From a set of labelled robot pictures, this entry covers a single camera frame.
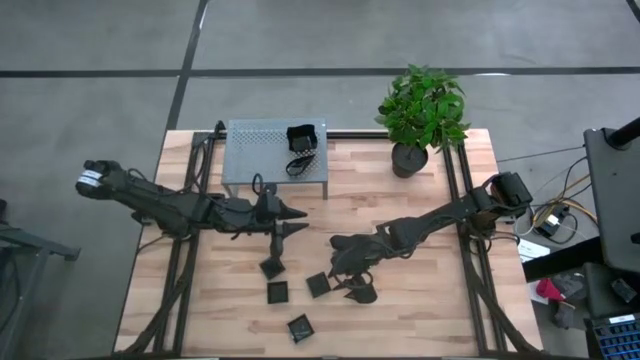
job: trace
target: metal mesh platform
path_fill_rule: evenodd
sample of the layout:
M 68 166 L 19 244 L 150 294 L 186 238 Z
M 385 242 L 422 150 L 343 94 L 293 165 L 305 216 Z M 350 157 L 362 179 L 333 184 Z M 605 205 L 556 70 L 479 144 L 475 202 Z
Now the metal mesh platform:
M 313 151 L 289 151 L 287 128 L 313 124 L 318 147 Z M 313 162 L 300 176 L 285 171 L 293 159 L 315 154 Z M 260 173 L 265 183 L 323 183 L 329 180 L 327 161 L 327 125 L 324 119 L 230 120 L 222 169 L 222 184 L 248 185 Z

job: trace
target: red object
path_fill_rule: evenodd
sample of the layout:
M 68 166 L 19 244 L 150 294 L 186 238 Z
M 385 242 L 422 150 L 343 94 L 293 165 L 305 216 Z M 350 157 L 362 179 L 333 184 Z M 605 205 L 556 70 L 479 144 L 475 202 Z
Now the red object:
M 553 285 L 551 279 L 540 280 L 538 286 L 536 286 L 536 292 L 543 298 L 548 298 L 556 301 L 564 300 L 564 296 L 562 295 L 560 290 L 558 290 L 558 288 Z

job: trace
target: black foam piece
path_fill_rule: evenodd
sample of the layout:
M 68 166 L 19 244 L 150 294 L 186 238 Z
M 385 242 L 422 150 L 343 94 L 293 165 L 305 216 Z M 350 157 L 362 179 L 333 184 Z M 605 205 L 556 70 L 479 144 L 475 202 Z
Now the black foam piece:
M 289 287 L 286 281 L 267 284 L 267 303 L 280 304 L 289 302 Z
M 262 272 L 264 273 L 264 276 L 267 277 L 267 280 L 273 279 L 286 270 L 284 265 L 282 265 L 280 259 L 274 259 L 272 257 L 261 262 L 260 269 L 262 269 Z
M 289 327 L 291 338 L 296 344 L 315 333 L 311 327 L 309 319 L 307 319 L 307 315 L 305 314 L 298 316 L 296 319 L 289 322 L 287 326 Z
M 327 275 L 325 275 L 324 272 L 315 274 L 312 277 L 307 278 L 307 286 L 309 286 L 311 296 L 313 296 L 314 299 L 331 291 L 329 280 L 327 279 Z
M 312 124 L 287 128 L 289 151 L 302 152 L 318 147 L 318 137 Z

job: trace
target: wooden table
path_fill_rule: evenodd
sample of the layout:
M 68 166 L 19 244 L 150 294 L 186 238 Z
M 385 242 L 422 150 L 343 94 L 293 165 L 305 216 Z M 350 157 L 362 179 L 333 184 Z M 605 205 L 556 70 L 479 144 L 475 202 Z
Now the wooden table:
M 167 134 L 156 178 L 159 184 L 182 187 L 192 134 Z M 466 148 L 477 185 L 498 168 L 488 131 L 470 130 L 468 135 Z M 311 298 L 305 279 L 329 271 L 333 234 L 371 233 L 379 223 L 418 216 L 450 201 L 442 154 L 430 150 L 422 171 L 410 179 L 399 179 L 391 172 L 391 147 L 388 140 L 330 140 L 326 201 L 320 185 L 279 187 L 278 195 L 288 206 L 307 211 L 308 218 L 301 220 L 311 224 L 285 240 L 282 261 L 287 270 L 275 280 L 289 282 L 288 304 L 267 305 L 266 280 L 258 266 L 269 255 L 267 236 L 244 235 L 231 241 L 229 235 L 215 231 L 201 233 L 184 356 L 477 353 L 454 226 L 429 236 L 410 259 L 383 260 L 374 267 L 375 303 L 356 304 L 343 298 L 346 290 Z M 214 151 L 209 189 L 223 192 L 224 142 Z M 457 179 L 464 193 L 459 172 Z M 239 196 L 255 199 L 248 187 L 241 188 Z M 142 243 L 158 234 L 158 229 L 146 229 Z M 137 257 L 116 350 L 131 344 L 158 309 L 170 248 L 170 241 L 160 242 Z M 541 348 L 515 242 L 494 241 L 489 257 L 502 308 L 526 339 Z M 294 345 L 286 323 L 303 313 L 316 333 Z M 483 313 L 491 344 L 486 308 Z M 173 338 L 173 328 L 167 335 Z

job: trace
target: potted plant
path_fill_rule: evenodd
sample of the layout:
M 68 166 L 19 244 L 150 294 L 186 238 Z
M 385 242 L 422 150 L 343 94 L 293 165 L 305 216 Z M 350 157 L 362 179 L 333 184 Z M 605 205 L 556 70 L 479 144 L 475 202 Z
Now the potted plant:
M 409 65 L 392 83 L 375 120 L 389 129 L 396 144 L 391 152 L 393 172 L 408 178 L 429 159 L 426 147 L 457 146 L 467 138 L 462 123 L 464 92 L 454 76 Z

